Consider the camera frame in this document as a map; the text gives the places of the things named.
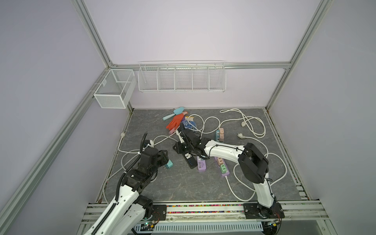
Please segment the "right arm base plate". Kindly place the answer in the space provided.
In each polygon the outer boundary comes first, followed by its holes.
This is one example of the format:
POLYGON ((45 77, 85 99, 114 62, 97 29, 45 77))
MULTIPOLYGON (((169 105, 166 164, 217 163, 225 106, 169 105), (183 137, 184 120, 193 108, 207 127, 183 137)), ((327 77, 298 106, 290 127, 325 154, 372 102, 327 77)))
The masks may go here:
POLYGON ((259 203, 245 203, 243 205, 246 219, 283 219, 284 211, 279 202, 273 202, 270 208, 259 203))

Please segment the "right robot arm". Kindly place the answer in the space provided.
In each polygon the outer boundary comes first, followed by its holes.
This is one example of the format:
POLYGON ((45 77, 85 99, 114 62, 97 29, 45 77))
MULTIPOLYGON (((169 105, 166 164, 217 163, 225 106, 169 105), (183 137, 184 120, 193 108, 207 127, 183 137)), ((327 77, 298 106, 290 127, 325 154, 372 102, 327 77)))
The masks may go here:
POLYGON ((185 128, 179 128, 175 134, 179 138, 176 152, 189 158, 199 157, 206 160, 217 157, 239 164, 245 178, 255 187, 258 204, 270 209, 277 203, 267 181, 269 161, 254 144, 248 143, 244 146, 224 144, 200 137, 185 128))

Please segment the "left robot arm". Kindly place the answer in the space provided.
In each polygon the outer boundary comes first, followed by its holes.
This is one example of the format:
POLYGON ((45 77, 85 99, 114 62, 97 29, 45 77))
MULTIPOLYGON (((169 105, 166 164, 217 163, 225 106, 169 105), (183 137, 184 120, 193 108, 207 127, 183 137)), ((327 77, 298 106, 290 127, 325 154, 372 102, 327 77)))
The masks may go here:
POLYGON ((158 169, 169 161, 167 150, 146 147, 123 173, 115 196, 87 235, 127 235, 142 219, 150 218, 153 200, 142 196, 158 169))

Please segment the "teal usb charger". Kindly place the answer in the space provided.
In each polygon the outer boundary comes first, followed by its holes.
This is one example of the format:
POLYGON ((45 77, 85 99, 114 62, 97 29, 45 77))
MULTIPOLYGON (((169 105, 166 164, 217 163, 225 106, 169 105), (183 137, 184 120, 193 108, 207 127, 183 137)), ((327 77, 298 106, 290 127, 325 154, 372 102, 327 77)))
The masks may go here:
POLYGON ((173 162, 172 162, 171 160, 169 160, 169 161, 165 164, 164 167, 167 168, 167 169, 172 168, 172 167, 173 167, 173 162))

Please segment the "black power strip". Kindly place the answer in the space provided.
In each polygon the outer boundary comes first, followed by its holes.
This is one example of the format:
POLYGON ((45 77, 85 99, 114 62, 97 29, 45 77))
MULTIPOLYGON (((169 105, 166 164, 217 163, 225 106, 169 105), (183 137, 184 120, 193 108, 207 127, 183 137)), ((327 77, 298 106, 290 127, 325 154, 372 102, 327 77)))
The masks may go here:
POLYGON ((183 154, 183 156, 191 169, 197 167, 197 160, 189 152, 183 154))

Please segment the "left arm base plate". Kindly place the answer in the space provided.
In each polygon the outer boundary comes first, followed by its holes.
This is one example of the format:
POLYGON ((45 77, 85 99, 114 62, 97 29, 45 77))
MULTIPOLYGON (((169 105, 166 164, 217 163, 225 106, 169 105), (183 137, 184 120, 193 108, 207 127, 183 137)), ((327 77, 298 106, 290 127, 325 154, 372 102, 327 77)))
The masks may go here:
POLYGON ((144 220, 147 221, 164 221, 167 216, 167 205, 157 204, 147 207, 144 220))

